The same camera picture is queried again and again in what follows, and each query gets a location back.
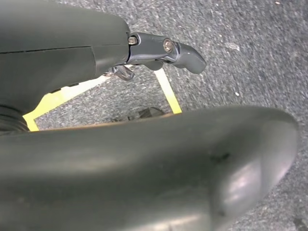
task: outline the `gray carpet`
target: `gray carpet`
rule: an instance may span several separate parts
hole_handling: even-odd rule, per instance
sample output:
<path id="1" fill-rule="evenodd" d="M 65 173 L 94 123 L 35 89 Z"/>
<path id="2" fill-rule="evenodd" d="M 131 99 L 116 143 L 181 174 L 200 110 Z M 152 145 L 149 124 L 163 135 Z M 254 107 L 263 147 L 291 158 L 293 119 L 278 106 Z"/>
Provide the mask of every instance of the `gray carpet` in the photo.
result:
<path id="1" fill-rule="evenodd" d="M 202 75 L 165 69 L 184 110 L 229 104 L 285 109 L 300 124 L 293 167 L 230 231 L 307 231 L 308 2 L 306 0 L 63 0 L 118 14 L 131 30 L 194 46 L 208 62 Z M 98 123 L 148 106 L 170 111 L 152 72 L 131 83 L 111 79 L 38 119 L 40 128 Z"/>

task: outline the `yellow floor marking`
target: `yellow floor marking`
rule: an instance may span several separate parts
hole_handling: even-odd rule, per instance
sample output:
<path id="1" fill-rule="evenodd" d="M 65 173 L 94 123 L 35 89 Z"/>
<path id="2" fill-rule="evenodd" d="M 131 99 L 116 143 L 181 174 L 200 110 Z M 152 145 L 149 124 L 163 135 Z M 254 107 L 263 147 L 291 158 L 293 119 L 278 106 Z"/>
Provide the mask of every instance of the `yellow floor marking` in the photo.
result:
<path id="1" fill-rule="evenodd" d="M 45 113 L 58 107 L 61 104 L 71 100 L 85 91 L 94 88 L 98 84 L 106 81 L 106 77 L 99 77 L 94 80 L 80 83 L 74 87 L 64 87 L 60 91 L 49 93 L 44 96 L 42 101 L 34 111 L 24 115 L 23 118 L 26 121 L 30 131 L 39 131 L 35 119 L 40 117 Z"/>
<path id="2" fill-rule="evenodd" d="M 168 77 L 165 75 L 165 72 L 162 68 L 158 71 L 154 71 L 163 90 L 167 101 L 169 103 L 174 114 L 181 113 L 182 110 L 177 102 L 177 98 L 174 95 L 174 92 L 172 90 L 170 82 L 168 80 Z"/>
<path id="3" fill-rule="evenodd" d="M 181 113 L 182 110 L 180 109 L 179 103 L 175 97 L 165 71 L 162 68 L 160 70 L 155 71 L 155 74 L 156 75 L 157 79 L 165 95 L 167 101 L 170 104 L 173 113 Z M 39 106 L 37 106 L 37 108 L 35 108 L 34 111 L 24 115 L 23 117 L 27 122 L 27 125 L 30 131 L 39 131 L 39 128 L 35 124 L 35 119 L 58 107 L 61 104 L 66 103 L 88 89 L 103 83 L 106 79 L 106 77 L 100 77 L 94 80 L 80 83 L 79 85 L 74 87 L 64 87 L 55 93 L 47 94 L 44 96 L 39 104 Z"/>

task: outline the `screw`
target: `screw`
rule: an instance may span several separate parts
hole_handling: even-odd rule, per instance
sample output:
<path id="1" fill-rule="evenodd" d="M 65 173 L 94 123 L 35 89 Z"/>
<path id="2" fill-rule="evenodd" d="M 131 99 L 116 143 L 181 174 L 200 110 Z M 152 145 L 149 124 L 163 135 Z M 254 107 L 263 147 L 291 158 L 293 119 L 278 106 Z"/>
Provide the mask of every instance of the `screw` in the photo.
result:
<path id="1" fill-rule="evenodd" d="M 172 42 L 170 39 L 165 39 L 164 41 L 164 49 L 165 52 L 167 53 L 170 53 L 172 51 L 174 45 L 172 44 Z"/>
<path id="2" fill-rule="evenodd" d="M 131 36 L 128 38 L 129 45 L 136 45 L 137 43 L 138 43 L 138 40 L 136 37 Z"/>

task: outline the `bolt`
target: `bolt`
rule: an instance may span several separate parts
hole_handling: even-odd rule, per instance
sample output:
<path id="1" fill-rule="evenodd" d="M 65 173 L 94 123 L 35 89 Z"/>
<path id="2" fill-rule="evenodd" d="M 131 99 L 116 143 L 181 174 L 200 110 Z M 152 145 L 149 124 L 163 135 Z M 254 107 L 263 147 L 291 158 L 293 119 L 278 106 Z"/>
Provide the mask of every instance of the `bolt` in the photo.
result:
<path id="1" fill-rule="evenodd" d="M 165 52 L 167 53 L 170 53 L 172 51 L 174 45 L 172 44 L 172 42 L 170 39 L 165 39 L 164 41 L 164 49 Z"/>
<path id="2" fill-rule="evenodd" d="M 129 45 L 136 45 L 137 43 L 138 43 L 138 40 L 136 37 L 131 36 L 128 38 Z"/>

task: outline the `yellow tape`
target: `yellow tape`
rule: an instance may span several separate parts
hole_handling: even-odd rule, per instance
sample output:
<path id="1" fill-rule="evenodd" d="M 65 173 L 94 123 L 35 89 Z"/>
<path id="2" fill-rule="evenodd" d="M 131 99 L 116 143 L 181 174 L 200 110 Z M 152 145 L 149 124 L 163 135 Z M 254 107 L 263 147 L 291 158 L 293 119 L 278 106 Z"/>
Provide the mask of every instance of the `yellow tape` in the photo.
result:
<path id="1" fill-rule="evenodd" d="M 162 68 L 158 71 L 155 71 L 158 81 L 161 85 L 167 101 L 169 103 L 174 114 L 181 113 L 182 110 L 175 97 L 174 91 L 165 75 L 165 71 Z M 82 94 L 88 89 L 93 88 L 98 84 L 100 84 L 106 80 L 106 77 L 100 77 L 97 79 L 90 80 L 84 83 L 81 83 L 75 87 L 65 87 L 55 93 L 50 93 L 44 96 L 37 108 L 23 117 L 26 121 L 30 131 L 39 131 L 38 126 L 35 124 L 35 119 L 40 117 L 45 113 L 49 112 L 52 109 L 58 107 L 61 104 L 71 100 L 75 96 Z"/>
<path id="2" fill-rule="evenodd" d="M 157 77 L 157 80 L 161 85 L 167 101 L 169 103 L 174 114 L 181 113 L 182 110 L 179 105 L 179 102 L 177 100 L 174 92 L 172 90 L 171 85 L 168 80 L 165 71 L 162 68 L 158 71 L 154 71 Z"/>
<path id="3" fill-rule="evenodd" d="M 86 90 L 95 87 L 105 81 L 106 79 L 106 77 L 100 77 L 94 80 L 80 83 L 79 85 L 74 87 L 64 87 L 60 91 L 47 94 L 44 96 L 39 104 L 39 106 L 37 106 L 34 111 L 24 115 L 23 118 L 26 121 L 30 131 L 38 131 L 39 128 L 35 124 L 35 119 L 56 107 L 59 107 L 61 104 L 71 100 Z"/>

